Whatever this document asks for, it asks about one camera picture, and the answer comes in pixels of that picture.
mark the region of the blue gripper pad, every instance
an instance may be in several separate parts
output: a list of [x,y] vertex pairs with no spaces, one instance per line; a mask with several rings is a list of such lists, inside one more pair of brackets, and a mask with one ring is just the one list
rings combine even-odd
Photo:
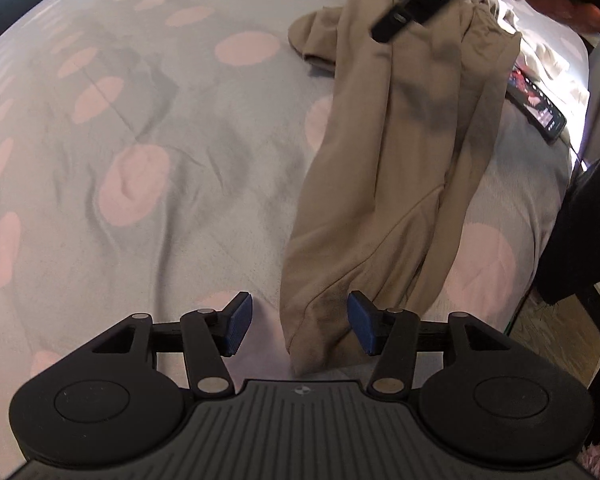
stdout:
[[347,317],[362,349],[367,355],[378,355],[382,345],[378,339],[381,312],[362,293],[355,291],[347,298]]
[[224,336],[224,357],[235,355],[240,348],[240,343],[244,339],[253,315],[253,298],[247,292],[240,292],[235,298],[222,310],[229,315]]

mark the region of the logo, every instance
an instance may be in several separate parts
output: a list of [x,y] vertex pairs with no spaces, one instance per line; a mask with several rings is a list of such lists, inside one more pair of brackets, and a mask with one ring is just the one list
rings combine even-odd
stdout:
[[299,396],[305,396],[307,394],[310,394],[312,391],[313,390],[311,388],[309,388],[308,386],[304,386],[304,384],[294,389],[294,393],[298,394]]

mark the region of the phone screen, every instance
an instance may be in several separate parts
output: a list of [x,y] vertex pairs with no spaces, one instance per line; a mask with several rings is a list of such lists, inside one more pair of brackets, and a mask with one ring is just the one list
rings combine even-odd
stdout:
[[567,119],[517,66],[509,75],[507,98],[527,116],[547,143],[552,144],[560,137]]

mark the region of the textured black plate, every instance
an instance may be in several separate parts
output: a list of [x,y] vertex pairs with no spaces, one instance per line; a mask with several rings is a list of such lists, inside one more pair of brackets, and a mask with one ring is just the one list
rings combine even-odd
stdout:
[[13,480],[589,480],[565,462],[497,472],[449,455],[404,404],[380,402],[351,381],[249,381],[228,400],[202,402],[163,448],[98,471],[29,462]]

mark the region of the bedsheet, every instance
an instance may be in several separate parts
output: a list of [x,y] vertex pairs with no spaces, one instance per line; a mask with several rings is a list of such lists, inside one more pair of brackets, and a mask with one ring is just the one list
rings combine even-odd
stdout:
[[[286,30],[343,1],[45,0],[0,38],[0,478],[22,462],[16,389],[130,313],[167,322],[248,290],[228,368],[238,384],[291,377],[280,270],[333,81]],[[505,103],[427,319],[465,310],[504,329],[569,172],[566,147]],[[439,365],[422,362],[419,380]],[[182,358],[158,366],[186,384]]]

